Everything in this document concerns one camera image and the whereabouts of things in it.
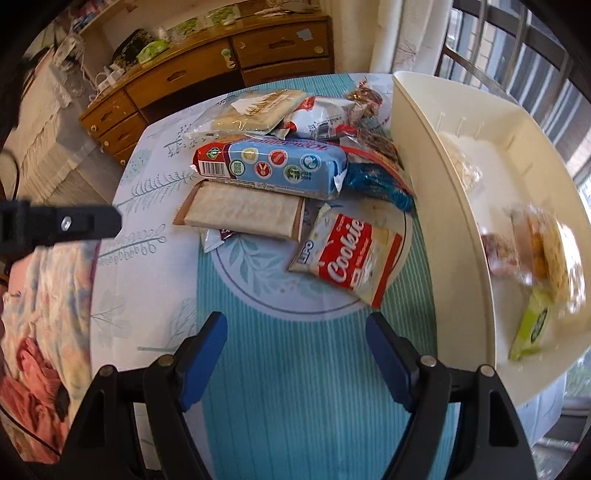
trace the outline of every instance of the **cream plastic bin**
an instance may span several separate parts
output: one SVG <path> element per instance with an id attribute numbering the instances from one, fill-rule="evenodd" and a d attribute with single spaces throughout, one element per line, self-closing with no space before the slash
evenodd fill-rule
<path id="1" fill-rule="evenodd" d="M 438 133 L 449 134 L 483 179 L 467 195 Z M 520 106 L 461 83 L 412 72 L 394 76 L 392 139 L 417 193 L 437 315 L 437 347 L 450 367 L 498 371 L 516 405 L 548 387 L 591 345 L 591 226 L 566 167 Z M 544 351 L 508 353 L 527 289 L 491 279 L 479 228 L 510 234 L 502 209 L 532 202 L 553 211 L 577 240 L 587 303 L 569 328 L 551 324 Z"/>

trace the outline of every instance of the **barcode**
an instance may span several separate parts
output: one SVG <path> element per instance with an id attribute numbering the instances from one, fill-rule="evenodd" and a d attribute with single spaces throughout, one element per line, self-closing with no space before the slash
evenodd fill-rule
<path id="1" fill-rule="evenodd" d="M 329 135 L 330 125 L 328 122 L 322 122 L 318 125 L 318 140 L 325 140 L 330 137 Z"/>
<path id="2" fill-rule="evenodd" d="M 220 161 L 200 161 L 201 175 L 204 177 L 229 177 L 226 164 Z"/>

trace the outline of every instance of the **blue gripper pad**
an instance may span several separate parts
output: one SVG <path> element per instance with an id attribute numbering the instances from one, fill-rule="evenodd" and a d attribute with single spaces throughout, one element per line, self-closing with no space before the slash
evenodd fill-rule
<path id="1" fill-rule="evenodd" d="M 178 360 L 177 373 L 183 379 L 183 388 L 178 399 L 182 411 L 187 411 L 191 405 L 201 400 L 227 339 L 226 316 L 220 312 L 212 312 Z"/>
<path id="2" fill-rule="evenodd" d="M 390 395 L 405 410 L 413 412 L 415 409 L 413 391 L 419 376 L 416 364 L 418 354 L 413 356 L 412 352 L 408 351 L 404 340 L 394 333 L 380 312 L 369 315 L 365 323 L 365 339 Z"/>

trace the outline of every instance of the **wall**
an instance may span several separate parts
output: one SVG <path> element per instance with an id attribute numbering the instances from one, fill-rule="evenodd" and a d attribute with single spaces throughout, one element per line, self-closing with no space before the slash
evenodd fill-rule
<path id="1" fill-rule="evenodd" d="M 196 15 L 233 3 L 231 0 L 137 0 L 134 2 L 137 6 L 135 10 L 119 12 L 103 26 L 103 30 L 114 50 L 137 28 L 156 34 L 158 27 L 170 28 Z"/>

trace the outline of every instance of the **blue plastic wrapper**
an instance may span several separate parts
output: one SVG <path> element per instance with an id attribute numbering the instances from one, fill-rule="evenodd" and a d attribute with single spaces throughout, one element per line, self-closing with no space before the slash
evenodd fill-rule
<path id="1" fill-rule="evenodd" d="M 385 168 L 372 163 L 349 163 L 345 186 L 368 197 L 393 203 L 405 213 L 413 211 L 412 195 L 405 192 Z"/>

